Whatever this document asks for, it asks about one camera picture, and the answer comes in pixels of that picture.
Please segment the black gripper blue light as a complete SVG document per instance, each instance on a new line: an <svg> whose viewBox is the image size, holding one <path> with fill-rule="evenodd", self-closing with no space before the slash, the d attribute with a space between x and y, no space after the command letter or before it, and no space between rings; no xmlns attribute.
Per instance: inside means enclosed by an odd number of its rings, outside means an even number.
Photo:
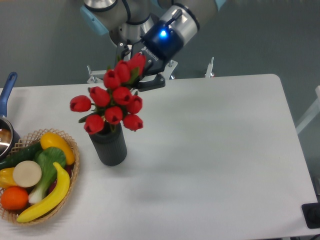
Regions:
<svg viewBox="0 0 320 240"><path fill-rule="evenodd" d="M116 47L115 64L120 60L130 60L131 55L142 53L146 57L142 75L146 77L134 88L139 92L160 89L166 86L165 78L160 72L183 46L184 42L178 33L160 20L140 41L133 44L132 49L130 45L120 42Z"/></svg>

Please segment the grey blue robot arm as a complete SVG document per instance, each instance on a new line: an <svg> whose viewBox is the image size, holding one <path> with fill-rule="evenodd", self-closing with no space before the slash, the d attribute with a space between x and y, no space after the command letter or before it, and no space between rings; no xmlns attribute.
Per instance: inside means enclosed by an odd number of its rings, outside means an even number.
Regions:
<svg viewBox="0 0 320 240"><path fill-rule="evenodd" d="M146 56L133 88L162 88L176 65L173 57L225 4L224 0L85 0L80 13L97 35L108 34L116 59Z"/></svg>

